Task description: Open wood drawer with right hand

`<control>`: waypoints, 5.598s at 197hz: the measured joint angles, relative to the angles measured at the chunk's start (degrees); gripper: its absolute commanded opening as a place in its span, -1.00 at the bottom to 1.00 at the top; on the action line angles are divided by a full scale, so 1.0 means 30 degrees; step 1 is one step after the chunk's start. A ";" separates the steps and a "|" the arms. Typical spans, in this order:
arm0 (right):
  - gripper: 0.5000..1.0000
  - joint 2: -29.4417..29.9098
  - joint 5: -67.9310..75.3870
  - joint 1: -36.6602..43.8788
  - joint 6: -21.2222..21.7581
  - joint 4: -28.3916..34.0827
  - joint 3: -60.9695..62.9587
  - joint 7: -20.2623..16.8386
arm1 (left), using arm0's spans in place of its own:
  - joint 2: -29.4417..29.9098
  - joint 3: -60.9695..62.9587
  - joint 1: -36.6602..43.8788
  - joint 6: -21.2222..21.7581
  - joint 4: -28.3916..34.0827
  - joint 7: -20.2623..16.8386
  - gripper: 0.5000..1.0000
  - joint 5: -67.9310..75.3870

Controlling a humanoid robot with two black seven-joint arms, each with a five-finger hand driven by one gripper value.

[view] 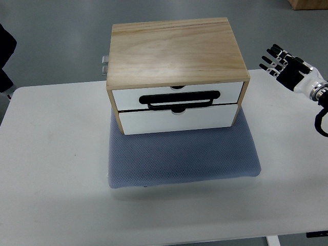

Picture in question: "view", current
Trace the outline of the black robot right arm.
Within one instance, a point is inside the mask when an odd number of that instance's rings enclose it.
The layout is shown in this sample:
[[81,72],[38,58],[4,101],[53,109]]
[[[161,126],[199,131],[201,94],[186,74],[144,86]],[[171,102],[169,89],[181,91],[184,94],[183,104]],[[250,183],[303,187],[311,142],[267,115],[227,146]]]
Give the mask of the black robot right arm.
[[322,106],[322,110],[316,115],[314,126],[316,131],[327,137],[327,132],[322,129],[322,120],[327,115],[327,82],[324,81],[316,85],[310,92],[310,99],[317,101],[318,105]]

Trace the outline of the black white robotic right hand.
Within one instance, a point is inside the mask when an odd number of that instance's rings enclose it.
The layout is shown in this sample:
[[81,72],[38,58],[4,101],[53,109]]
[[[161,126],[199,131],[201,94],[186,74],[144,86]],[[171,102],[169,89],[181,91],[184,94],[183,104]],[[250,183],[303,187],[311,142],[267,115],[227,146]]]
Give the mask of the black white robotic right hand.
[[318,101],[327,92],[327,81],[317,68],[291,55],[277,44],[267,49],[267,53],[268,57],[261,57],[265,63],[260,64],[260,68],[287,89],[302,93],[313,101]]

